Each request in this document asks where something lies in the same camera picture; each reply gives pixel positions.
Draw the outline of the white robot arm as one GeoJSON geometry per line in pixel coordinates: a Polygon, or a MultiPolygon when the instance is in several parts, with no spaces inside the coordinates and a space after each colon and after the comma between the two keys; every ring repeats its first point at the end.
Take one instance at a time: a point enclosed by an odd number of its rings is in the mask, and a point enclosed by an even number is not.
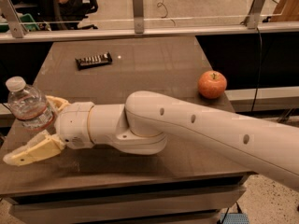
{"type": "Polygon", "coordinates": [[[70,104],[57,98],[55,134],[43,131],[4,156],[22,166],[54,157],[65,148],[110,145],[151,155],[168,134],[192,140],[278,183],[299,190],[299,130],[264,119],[196,105],[152,91],[136,91],[123,105],[70,104]]]}

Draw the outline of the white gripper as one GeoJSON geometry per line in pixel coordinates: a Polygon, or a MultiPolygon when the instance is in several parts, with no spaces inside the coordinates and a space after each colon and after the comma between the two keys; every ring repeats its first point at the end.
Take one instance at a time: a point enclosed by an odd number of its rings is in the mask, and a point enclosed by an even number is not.
{"type": "Polygon", "coordinates": [[[23,166],[43,161],[59,155],[65,145],[72,149],[92,148],[88,121],[92,102],[70,104],[56,96],[46,96],[55,113],[60,113],[55,121],[57,134],[43,131],[35,135],[26,145],[6,154],[3,161],[8,165],[23,166]]]}

